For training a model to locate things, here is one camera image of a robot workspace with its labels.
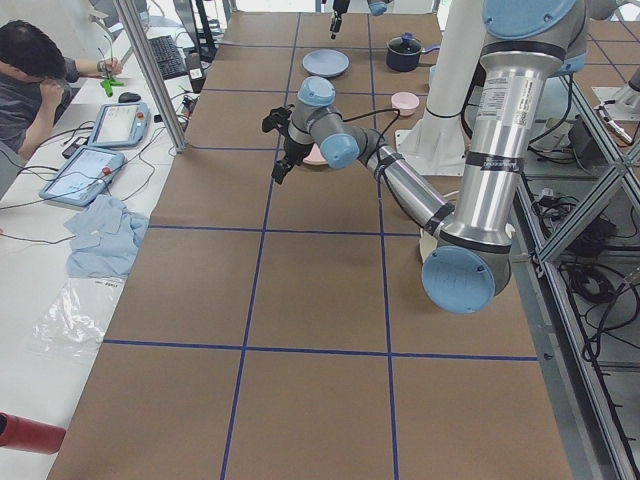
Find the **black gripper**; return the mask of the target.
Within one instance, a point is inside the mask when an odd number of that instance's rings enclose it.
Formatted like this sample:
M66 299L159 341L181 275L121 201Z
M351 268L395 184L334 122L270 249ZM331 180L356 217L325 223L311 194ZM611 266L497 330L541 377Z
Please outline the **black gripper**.
M330 38L334 40L340 32L342 25L342 14L348 11L350 0L334 0L333 13L330 23Z
M271 109L261 123L263 133L276 130L284 138L285 156L274 162L271 172L271 178L278 185L284 182L285 177L294 166L299 166L303 163L303 160L311 153L313 147L311 136L300 130L290 119L293 109L293 104Z

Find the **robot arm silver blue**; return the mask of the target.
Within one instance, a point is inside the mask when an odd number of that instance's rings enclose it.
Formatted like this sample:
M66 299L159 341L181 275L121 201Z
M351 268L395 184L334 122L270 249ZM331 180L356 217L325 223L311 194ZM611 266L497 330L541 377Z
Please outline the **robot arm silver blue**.
M330 38L335 40L342 26L342 17L349 10L350 0L333 0L332 1L332 15L330 23ZM383 15L388 7L389 1L386 0L367 0L366 1L369 12L373 16Z
M423 263L422 283L436 305L458 314L484 309L509 282L507 217L536 110L548 78L582 66L589 5L485 1L473 19L479 32L464 39L471 58L453 56L443 45L431 89L441 95L463 72L485 71L456 201L445 199L380 132L348 124L325 78L306 78L296 102L271 110L262 122L264 132L284 138L284 156L272 170L275 181L318 148L330 167L360 162L385 184L407 215L437 239Z

